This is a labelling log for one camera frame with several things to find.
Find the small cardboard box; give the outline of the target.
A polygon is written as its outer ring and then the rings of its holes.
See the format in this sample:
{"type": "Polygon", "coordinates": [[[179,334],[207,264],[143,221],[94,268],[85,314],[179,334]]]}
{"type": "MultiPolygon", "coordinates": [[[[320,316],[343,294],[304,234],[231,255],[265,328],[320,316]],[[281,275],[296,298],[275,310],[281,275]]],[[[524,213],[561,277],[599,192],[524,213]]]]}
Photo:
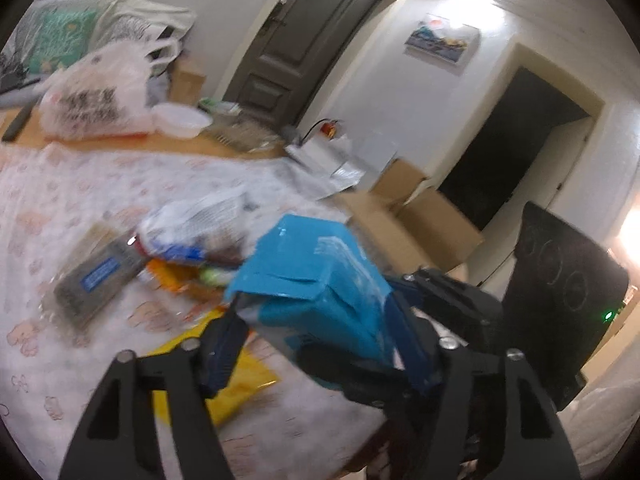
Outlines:
{"type": "Polygon", "coordinates": [[[190,56],[180,55],[172,63],[169,79],[169,102],[195,106],[201,99],[206,75],[190,56]]]}

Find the green patterned cushion bag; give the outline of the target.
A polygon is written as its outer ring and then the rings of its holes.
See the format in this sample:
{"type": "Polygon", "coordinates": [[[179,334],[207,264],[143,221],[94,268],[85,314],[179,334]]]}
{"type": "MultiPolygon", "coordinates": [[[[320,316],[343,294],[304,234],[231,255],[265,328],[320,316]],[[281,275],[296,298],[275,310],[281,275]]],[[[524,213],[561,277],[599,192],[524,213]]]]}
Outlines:
{"type": "Polygon", "coordinates": [[[29,75],[49,75],[113,41],[180,41],[195,20],[189,8],[152,0],[37,0],[1,58],[20,63],[29,75]]]}

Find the dark wooden door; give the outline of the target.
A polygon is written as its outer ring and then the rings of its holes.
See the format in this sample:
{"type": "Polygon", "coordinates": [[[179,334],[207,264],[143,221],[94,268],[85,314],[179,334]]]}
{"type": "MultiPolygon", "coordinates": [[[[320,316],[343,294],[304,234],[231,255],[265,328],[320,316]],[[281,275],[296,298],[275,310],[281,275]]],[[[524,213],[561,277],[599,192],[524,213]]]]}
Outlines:
{"type": "Polygon", "coordinates": [[[278,0],[224,98],[273,129],[296,126],[349,41],[381,0],[278,0]]]}

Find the white printed snack bag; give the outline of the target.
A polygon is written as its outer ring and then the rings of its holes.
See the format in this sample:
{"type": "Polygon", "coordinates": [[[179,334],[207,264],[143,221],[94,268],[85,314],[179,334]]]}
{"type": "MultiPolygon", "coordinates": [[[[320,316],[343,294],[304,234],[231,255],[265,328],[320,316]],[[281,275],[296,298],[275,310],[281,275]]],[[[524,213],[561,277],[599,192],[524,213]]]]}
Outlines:
{"type": "Polygon", "coordinates": [[[228,188],[197,200],[176,200],[147,214],[134,229],[154,259],[184,266],[237,268],[245,259],[250,200],[228,188]]]}

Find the blue snack bag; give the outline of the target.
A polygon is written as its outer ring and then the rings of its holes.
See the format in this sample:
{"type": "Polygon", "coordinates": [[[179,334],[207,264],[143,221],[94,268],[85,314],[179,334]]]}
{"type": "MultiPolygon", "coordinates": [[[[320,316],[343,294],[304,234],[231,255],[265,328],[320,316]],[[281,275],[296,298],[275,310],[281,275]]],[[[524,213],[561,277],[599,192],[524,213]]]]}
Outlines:
{"type": "Polygon", "coordinates": [[[239,268],[224,299],[290,361],[306,344],[346,351],[382,367],[401,362],[413,389],[440,382],[437,334],[388,284],[344,224],[286,214],[239,268]]]}

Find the black remote control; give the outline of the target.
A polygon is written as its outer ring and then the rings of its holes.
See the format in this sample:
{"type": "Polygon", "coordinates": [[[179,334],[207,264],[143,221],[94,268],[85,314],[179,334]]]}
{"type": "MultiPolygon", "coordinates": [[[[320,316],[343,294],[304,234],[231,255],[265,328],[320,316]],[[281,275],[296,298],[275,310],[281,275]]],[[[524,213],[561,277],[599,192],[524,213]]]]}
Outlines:
{"type": "Polygon", "coordinates": [[[33,100],[27,105],[23,106],[21,110],[14,117],[9,127],[3,133],[1,141],[3,143],[13,143],[20,136],[26,124],[28,123],[30,116],[32,116],[32,110],[37,105],[37,101],[33,100]]]}

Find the grey seaweed snack packet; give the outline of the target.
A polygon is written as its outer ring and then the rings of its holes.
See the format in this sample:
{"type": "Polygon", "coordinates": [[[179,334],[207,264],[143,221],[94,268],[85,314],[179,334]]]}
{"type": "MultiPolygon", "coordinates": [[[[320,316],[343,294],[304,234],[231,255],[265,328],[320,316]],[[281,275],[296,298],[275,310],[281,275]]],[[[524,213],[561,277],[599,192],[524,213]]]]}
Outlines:
{"type": "Polygon", "coordinates": [[[42,317],[70,344],[82,346],[107,305],[149,261],[134,231],[94,224],[76,240],[50,281],[40,304],[42,317]]]}

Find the orange duck neck packet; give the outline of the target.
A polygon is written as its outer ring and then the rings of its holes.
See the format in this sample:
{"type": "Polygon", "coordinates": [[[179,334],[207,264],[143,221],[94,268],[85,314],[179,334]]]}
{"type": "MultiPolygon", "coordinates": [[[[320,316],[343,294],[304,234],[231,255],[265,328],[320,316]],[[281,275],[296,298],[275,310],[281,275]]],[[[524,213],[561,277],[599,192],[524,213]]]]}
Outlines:
{"type": "Polygon", "coordinates": [[[235,276],[235,270],[218,266],[198,268],[158,259],[152,259],[144,270],[152,283],[165,292],[213,304],[222,303],[224,291],[235,276]]]}

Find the white plastic bowl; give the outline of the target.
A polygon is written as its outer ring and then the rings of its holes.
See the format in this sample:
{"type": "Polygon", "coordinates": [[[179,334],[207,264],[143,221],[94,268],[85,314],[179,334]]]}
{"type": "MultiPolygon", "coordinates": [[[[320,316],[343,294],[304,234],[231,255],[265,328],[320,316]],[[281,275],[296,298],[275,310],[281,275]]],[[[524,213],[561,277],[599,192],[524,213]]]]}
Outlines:
{"type": "Polygon", "coordinates": [[[152,107],[155,129],[170,138],[189,140],[213,125],[213,119],[195,107],[163,102],[152,107]]]}

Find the landscape wall picture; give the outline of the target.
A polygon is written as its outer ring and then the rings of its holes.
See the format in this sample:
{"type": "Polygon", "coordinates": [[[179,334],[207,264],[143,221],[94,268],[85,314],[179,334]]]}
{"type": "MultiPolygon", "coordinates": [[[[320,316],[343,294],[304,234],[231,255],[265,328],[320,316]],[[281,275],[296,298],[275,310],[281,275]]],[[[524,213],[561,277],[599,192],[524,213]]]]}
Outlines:
{"type": "Polygon", "coordinates": [[[479,29],[436,14],[426,14],[405,41],[407,49],[456,67],[469,62],[479,45],[479,29]]]}

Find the white plastic shopping bag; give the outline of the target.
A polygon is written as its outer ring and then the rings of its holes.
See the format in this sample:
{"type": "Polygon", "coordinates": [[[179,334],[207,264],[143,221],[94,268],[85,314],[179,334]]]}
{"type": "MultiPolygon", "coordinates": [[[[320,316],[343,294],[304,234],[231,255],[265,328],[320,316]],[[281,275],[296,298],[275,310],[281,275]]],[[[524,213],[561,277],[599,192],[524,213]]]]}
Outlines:
{"type": "Polygon", "coordinates": [[[155,67],[167,66],[179,53],[175,38],[117,40],[57,70],[39,86],[42,132],[63,141],[149,133],[146,85],[155,67]]]}

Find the clear plastic tray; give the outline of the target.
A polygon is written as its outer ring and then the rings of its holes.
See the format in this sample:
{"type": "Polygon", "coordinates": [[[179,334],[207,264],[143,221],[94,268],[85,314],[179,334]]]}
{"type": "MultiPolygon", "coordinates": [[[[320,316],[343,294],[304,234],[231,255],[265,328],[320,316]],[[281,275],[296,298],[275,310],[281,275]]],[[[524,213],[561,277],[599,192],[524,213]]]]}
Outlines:
{"type": "Polygon", "coordinates": [[[282,146],[280,136],[242,114],[215,114],[203,133],[241,153],[266,152],[282,146]]]}

